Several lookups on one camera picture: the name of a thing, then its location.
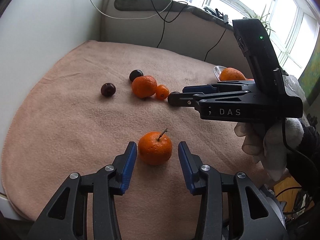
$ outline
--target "gloved hand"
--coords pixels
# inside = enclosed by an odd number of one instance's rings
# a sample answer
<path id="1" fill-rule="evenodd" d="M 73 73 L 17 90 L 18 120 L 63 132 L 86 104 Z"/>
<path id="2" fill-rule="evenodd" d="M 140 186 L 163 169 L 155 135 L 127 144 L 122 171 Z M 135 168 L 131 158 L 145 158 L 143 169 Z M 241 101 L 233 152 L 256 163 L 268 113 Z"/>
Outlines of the gloved hand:
<path id="1" fill-rule="evenodd" d="M 287 144 L 296 149 L 303 139 L 303 126 L 296 118 L 285 121 Z M 234 128 L 238 137 L 245 136 L 242 150 L 253 156 L 255 163 L 261 161 L 269 176 L 278 181 L 286 168 L 286 154 L 288 150 L 283 144 L 282 123 L 275 123 L 261 138 L 251 123 L 237 123 Z"/>

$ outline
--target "pink blanket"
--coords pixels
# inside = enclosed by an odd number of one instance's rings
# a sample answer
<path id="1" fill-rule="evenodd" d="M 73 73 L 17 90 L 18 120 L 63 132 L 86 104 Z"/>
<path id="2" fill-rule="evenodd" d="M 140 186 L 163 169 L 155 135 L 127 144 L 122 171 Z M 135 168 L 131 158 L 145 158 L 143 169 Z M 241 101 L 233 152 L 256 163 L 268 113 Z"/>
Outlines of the pink blanket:
<path id="1" fill-rule="evenodd" d="M 35 220 L 70 173 L 94 173 L 122 154 L 129 141 L 168 128 L 172 157 L 156 167 L 137 158 L 129 189 L 116 198 L 119 226 L 123 240 L 192 239 L 200 196 L 186 189 L 180 141 L 220 172 L 244 171 L 257 185 L 269 178 L 242 152 L 235 123 L 201 120 L 193 108 L 173 108 L 166 100 L 141 100 L 132 94 L 128 77 L 140 69 L 170 91 L 181 91 L 215 82 L 213 67 L 163 49 L 97 41 L 80 45 L 36 84 L 12 121 L 2 153 L 2 182 L 10 201 Z M 106 82 L 117 89 L 111 98 L 100 94 Z"/>

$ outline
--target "metal screw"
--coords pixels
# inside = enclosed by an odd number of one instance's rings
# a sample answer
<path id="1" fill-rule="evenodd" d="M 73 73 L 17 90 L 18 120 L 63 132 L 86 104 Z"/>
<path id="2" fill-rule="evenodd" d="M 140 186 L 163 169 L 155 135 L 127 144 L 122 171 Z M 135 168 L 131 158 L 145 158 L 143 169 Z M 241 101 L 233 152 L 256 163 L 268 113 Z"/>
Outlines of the metal screw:
<path id="1" fill-rule="evenodd" d="M 114 166 L 112 166 L 112 165 L 107 165 L 104 169 L 105 169 L 106 171 L 113 171 L 115 168 L 114 168 Z"/>
<path id="2" fill-rule="evenodd" d="M 79 174 L 78 173 L 76 173 L 76 172 L 73 172 L 73 173 L 71 173 L 70 174 L 70 179 L 76 179 L 76 178 L 78 178 L 78 176 L 79 176 Z"/>
<path id="3" fill-rule="evenodd" d="M 244 178 L 245 178 L 245 173 L 243 173 L 242 171 L 241 171 L 241 172 L 238 172 L 237 176 L 238 176 L 238 178 L 240 178 L 240 179 L 244 179 Z"/>
<path id="4" fill-rule="evenodd" d="M 201 170 L 203 170 L 203 171 L 208 171 L 208 170 L 210 170 L 210 166 L 207 165 L 207 164 L 203 164 L 203 165 L 201 166 Z"/>

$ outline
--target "tangerine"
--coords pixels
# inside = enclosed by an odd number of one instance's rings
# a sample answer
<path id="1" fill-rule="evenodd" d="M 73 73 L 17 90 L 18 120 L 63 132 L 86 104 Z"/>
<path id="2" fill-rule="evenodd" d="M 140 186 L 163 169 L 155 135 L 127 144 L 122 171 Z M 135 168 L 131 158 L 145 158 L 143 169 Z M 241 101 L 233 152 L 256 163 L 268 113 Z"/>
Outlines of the tangerine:
<path id="1" fill-rule="evenodd" d="M 138 142 L 139 156 L 149 165 L 161 165 L 168 161 L 172 154 L 172 142 L 164 133 L 149 132 L 142 136 Z"/>
<path id="2" fill-rule="evenodd" d="M 156 88 L 156 98 L 159 100 L 165 100 L 170 94 L 169 89 L 165 85 L 159 85 Z"/>
<path id="3" fill-rule="evenodd" d="M 239 70 L 231 67 L 222 70 L 219 79 L 220 81 L 246 80 L 245 76 Z"/>
<path id="4" fill-rule="evenodd" d="M 131 88 L 138 98 L 151 97 L 156 93 L 157 81 L 153 76 L 137 77 L 133 80 Z"/>

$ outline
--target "white cable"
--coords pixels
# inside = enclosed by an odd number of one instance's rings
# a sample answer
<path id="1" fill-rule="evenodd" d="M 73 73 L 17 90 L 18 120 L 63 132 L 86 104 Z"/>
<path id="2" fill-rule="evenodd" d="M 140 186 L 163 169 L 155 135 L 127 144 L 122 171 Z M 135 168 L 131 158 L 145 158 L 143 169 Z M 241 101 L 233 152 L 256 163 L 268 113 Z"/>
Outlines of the white cable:
<path id="1" fill-rule="evenodd" d="M 155 14 L 155 15 L 152 15 L 152 16 L 147 17 L 147 18 L 116 18 L 116 17 L 112 17 L 112 16 L 109 16 L 109 15 L 104 14 L 102 11 L 100 11 L 100 10 L 94 5 L 94 3 L 92 2 L 92 0 L 90 0 L 90 2 L 92 3 L 92 5 L 93 5 L 102 15 L 107 16 L 107 17 L 110 17 L 110 18 L 113 18 L 113 19 L 119 19 L 119 20 L 143 20 L 143 19 L 150 19 L 150 18 L 152 18 L 153 16 L 157 16 L 157 15 L 158 15 L 158 14 Z M 159 12 L 159 13 L 164 12 L 164 11 L 169 7 L 169 5 L 170 5 L 172 2 L 173 2 L 173 0 L 171 0 L 171 2 L 167 5 L 167 7 L 164 8 L 164 9 L 163 9 L 161 12 Z"/>

